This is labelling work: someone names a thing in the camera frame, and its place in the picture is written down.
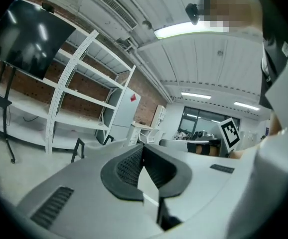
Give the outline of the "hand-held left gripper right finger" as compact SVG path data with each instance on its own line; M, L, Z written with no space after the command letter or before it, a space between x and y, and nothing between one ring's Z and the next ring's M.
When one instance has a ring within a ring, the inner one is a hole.
M144 231L227 231L240 189L229 193L239 162L143 147Z

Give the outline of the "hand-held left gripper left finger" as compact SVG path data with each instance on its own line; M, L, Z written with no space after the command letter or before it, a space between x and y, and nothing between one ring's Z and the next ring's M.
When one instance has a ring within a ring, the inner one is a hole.
M59 187L73 190L48 228L52 236L66 239L156 239L164 232L147 214L142 202L124 201L103 185L102 167L124 151L95 155L61 169L29 191L17 210L31 218Z

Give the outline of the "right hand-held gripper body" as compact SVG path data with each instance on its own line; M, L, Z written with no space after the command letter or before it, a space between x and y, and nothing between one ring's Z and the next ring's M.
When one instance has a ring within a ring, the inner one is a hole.
M229 157L236 150L240 136L232 118L217 123L210 132L199 131L187 142L187 151L194 154Z

